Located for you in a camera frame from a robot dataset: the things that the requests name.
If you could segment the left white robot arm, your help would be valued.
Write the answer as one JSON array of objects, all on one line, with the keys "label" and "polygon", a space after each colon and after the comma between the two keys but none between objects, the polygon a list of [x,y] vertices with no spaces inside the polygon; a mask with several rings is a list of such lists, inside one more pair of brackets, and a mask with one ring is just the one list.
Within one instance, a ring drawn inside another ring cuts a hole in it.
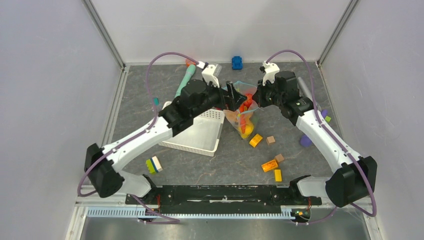
[{"label": "left white robot arm", "polygon": [[143,127],[120,139],[99,147],[96,143],[86,150],[84,177],[101,198],[124,191],[136,195],[145,204],[153,203],[157,190],[145,177],[125,176],[123,167],[151,147],[182,133],[204,112],[219,108],[237,110],[247,100],[238,92],[231,81],[226,88],[216,87],[204,80],[190,80],[171,104],[162,109]]}]

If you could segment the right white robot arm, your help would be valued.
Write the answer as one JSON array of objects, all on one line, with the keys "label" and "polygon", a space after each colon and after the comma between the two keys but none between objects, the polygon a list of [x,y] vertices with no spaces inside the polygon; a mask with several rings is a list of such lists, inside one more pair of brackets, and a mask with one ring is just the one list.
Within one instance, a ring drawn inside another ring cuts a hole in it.
[{"label": "right white robot arm", "polygon": [[361,156],[337,135],[314,109],[313,101],[300,95],[293,72],[280,71],[274,81],[259,80],[252,99],[261,108],[277,106],[312,141],[333,172],[330,178],[305,175],[292,180],[288,196],[293,203],[302,204],[309,197],[327,198],[342,208],[373,194],[377,162]]}]

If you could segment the orange carrot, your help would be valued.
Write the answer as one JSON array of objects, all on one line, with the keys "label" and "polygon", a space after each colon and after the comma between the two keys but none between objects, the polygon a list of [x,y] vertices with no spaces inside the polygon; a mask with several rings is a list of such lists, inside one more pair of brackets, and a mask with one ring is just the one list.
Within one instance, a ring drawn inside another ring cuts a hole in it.
[{"label": "orange carrot", "polygon": [[253,95],[251,93],[247,93],[246,94],[247,100],[245,100],[241,104],[241,106],[239,107],[239,112],[240,112],[240,114],[239,114],[239,120],[240,120],[239,123],[240,123],[240,129],[241,129],[241,133],[242,134],[244,134],[246,132],[246,125],[247,125],[246,124],[245,117],[242,116],[242,113],[245,112],[245,111],[247,111],[249,109],[249,107],[251,106],[251,104],[253,103],[252,96]]}]

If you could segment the yellow lemon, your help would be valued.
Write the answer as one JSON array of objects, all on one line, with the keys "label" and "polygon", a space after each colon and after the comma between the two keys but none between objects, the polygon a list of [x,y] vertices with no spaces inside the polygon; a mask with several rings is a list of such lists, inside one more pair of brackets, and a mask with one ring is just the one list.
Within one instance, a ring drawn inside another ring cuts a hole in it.
[{"label": "yellow lemon", "polygon": [[253,132],[255,126],[253,124],[243,124],[238,127],[238,132],[242,139],[247,139]]}]

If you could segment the orange crinkled ginger root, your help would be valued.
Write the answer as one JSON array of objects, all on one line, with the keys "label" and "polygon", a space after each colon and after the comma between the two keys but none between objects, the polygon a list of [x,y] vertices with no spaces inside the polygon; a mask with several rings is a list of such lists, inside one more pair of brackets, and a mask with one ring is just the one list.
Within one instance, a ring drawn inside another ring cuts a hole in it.
[{"label": "orange crinkled ginger root", "polygon": [[224,110],[224,114],[229,123],[234,127],[242,127],[246,124],[243,115],[237,111]]}]

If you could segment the clear zip top bag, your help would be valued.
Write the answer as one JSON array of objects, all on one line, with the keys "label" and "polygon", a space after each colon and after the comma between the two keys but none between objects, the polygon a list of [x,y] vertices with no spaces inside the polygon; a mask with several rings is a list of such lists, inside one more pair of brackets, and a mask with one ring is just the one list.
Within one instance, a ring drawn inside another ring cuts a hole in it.
[{"label": "clear zip top bag", "polygon": [[[239,91],[241,94],[243,94],[245,96],[247,94],[254,95],[256,90],[257,90],[256,86],[249,84],[249,83],[242,82],[242,81],[235,82],[234,87],[236,88],[237,91]],[[256,104],[256,102],[252,101],[252,104],[249,107],[249,109],[242,113],[243,117],[245,117],[246,124],[253,124],[254,128],[256,127],[256,125],[259,121],[259,115],[257,113],[255,113],[255,111],[258,110],[258,109],[259,109],[259,107]]]}]

